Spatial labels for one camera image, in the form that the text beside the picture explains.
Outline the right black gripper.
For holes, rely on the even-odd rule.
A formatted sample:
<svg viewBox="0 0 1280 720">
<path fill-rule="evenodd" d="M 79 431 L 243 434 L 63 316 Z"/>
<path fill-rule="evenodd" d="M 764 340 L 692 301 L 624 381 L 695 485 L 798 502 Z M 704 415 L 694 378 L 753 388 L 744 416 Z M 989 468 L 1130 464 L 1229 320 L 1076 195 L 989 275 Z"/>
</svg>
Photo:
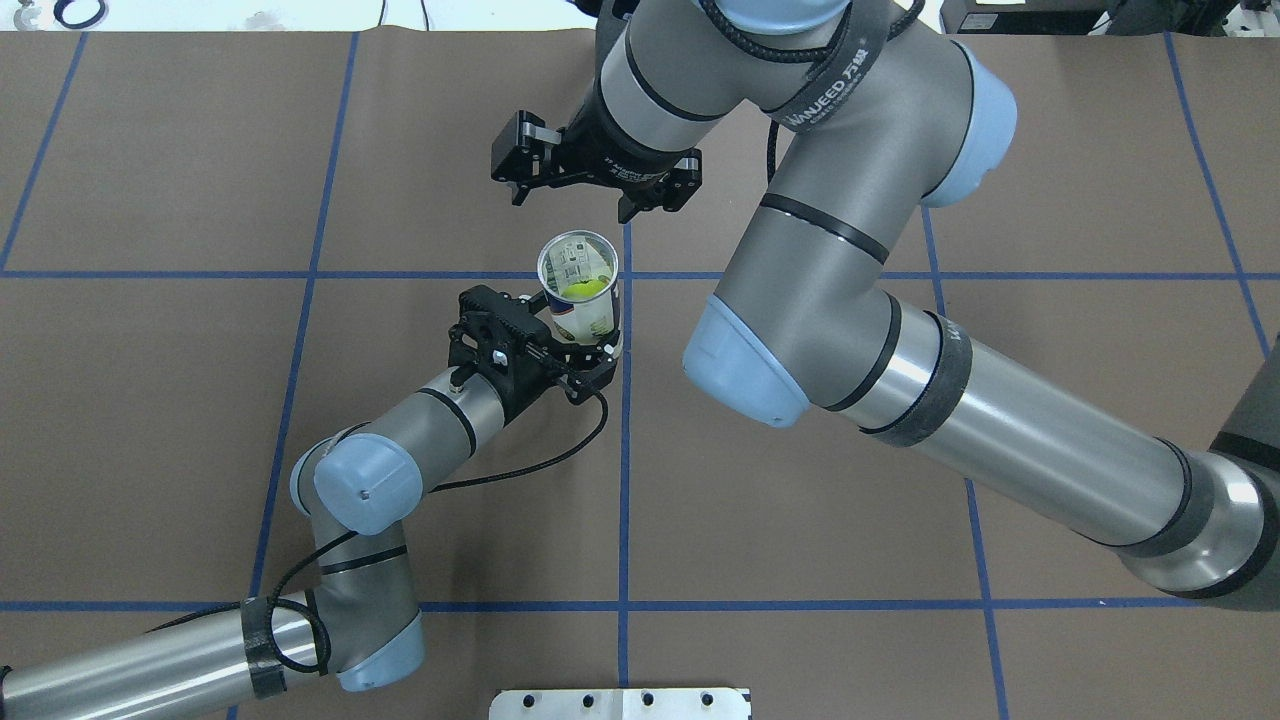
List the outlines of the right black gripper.
<svg viewBox="0 0 1280 720">
<path fill-rule="evenodd" d="M 594 85 L 571 122 L 558 129 L 517 110 L 492 143 L 490 178 L 522 206 L 536 188 L 595 184 L 618 190 L 618 223 L 645 211 L 680 211 L 703 184 L 701 151 L 660 151 L 630 138 Z"/>
</svg>

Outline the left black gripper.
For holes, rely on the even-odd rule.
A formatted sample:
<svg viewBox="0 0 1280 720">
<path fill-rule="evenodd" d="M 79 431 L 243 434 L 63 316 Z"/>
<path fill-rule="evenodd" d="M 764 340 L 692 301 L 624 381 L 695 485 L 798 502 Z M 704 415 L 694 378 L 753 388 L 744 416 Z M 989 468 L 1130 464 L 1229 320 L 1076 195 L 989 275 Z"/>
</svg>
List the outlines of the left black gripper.
<svg viewBox="0 0 1280 720">
<path fill-rule="evenodd" d="M 529 315 L 538 315 L 549 306 L 545 291 L 521 295 L 515 302 Z M 613 380 L 622 347 L 621 338 L 604 338 L 595 345 L 493 340 L 490 387 L 500 401 L 504 425 L 554 387 L 558 378 L 572 405 L 585 404 Z"/>
</svg>

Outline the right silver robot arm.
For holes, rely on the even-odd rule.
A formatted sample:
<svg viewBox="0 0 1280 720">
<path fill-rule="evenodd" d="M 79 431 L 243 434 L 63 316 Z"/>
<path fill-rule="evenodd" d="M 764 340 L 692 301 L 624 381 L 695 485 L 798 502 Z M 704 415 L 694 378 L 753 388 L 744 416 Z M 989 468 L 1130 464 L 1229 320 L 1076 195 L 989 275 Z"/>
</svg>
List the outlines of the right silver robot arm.
<svg viewBox="0 0 1280 720">
<path fill-rule="evenodd" d="M 980 38 L 1018 95 L 1004 167 L 965 204 L 914 210 L 892 291 L 948 315 L 1121 419 L 1193 454 L 1277 328 L 1277 40 Z M 960 548 L 950 471 L 890 450 L 828 413 L 767 430 L 694 389 L 660 331 L 692 327 L 760 183 L 710 146 L 709 199 L 687 223 L 644 222 L 637 368 L 618 414 L 628 510 L 589 521 L 522 570 L 550 570 L 518 602 L 572 609 L 831 605 L 975 609 L 982 559 L 996 605 L 1105 606 L 1146 594 L 1108 547 L 1028 518 L 1030 548 L 998 528 L 1011 503 L 991 474 L 987 548 Z"/>
</svg>

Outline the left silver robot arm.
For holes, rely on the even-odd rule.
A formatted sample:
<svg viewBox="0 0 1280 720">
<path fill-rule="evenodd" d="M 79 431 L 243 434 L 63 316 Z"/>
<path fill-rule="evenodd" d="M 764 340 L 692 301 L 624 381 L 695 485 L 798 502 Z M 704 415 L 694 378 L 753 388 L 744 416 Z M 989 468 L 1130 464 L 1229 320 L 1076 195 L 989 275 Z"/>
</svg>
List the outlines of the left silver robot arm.
<svg viewBox="0 0 1280 720">
<path fill-rule="evenodd" d="M 548 389 L 602 398 L 622 340 L 617 293 L 460 296 L 445 370 L 379 418 L 308 450 L 291 473 L 315 550 L 260 596 L 131 641 L 3 669 L 5 719 L 192 719 L 335 678 L 348 692 L 425 659 L 403 520 Z"/>
</svg>

